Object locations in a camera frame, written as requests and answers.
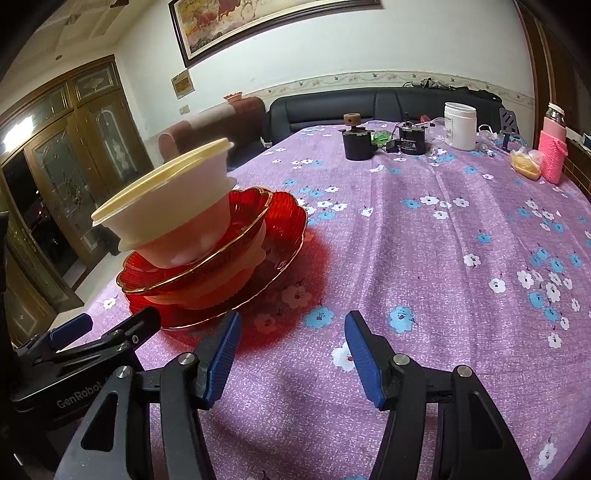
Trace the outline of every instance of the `jar lid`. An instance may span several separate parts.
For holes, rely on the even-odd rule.
[[[562,110],[558,105],[554,104],[554,103],[549,103],[548,106],[552,109],[552,110],[556,110],[560,115],[564,115],[564,110]]]

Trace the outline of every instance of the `picture frame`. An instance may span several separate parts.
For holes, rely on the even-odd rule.
[[[188,70],[183,70],[176,77],[172,78],[174,93],[177,95],[177,99],[183,98],[191,92],[195,91],[191,75]]]
[[[379,8],[381,3],[380,0],[171,0],[168,7],[184,65],[189,68],[233,43],[270,28],[336,11]]]

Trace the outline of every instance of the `wall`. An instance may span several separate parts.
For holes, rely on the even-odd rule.
[[[196,91],[177,100],[170,79],[184,70],[168,10],[155,0],[116,47],[144,140],[228,93],[293,80],[371,70],[447,73],[533,97],[525,35],[512,0],[382,0],[384,9],[330,14],[247,38],[190,69]],[[346,41],[345,35],[354,41]],[[519,119],[520,123],[532,122]]]

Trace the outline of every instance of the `wooden knob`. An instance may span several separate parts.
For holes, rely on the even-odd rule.
[[[345,125],[350,125],[351,127],[356,127],[361,124],[360,113],[346,113],[343,115],[343,119],[345,120]]]

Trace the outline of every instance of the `purple tablecloth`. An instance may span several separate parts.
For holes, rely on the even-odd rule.
[[[337,127],[316,127],[233,172],[240,187],[292,192],[310,220],[294,264],[241,311],[246,346],[202,415],[218,478],[369,476],[387,414],[365,398],[345,344],[352,309],[425,367],[470,365],[532,478],[551,479],[579,441],[591,417],[589,203],[568,180],[519,176],[498,147],[489,157],[432,145],[350,162]],[[111,282],[88,312],[83,340],[129,310]],[[159,333],[138,356],[154,368],[188,349]],[[158,422],[154,410],[161,472]],[[436,423],[430,408],[420,478]]]

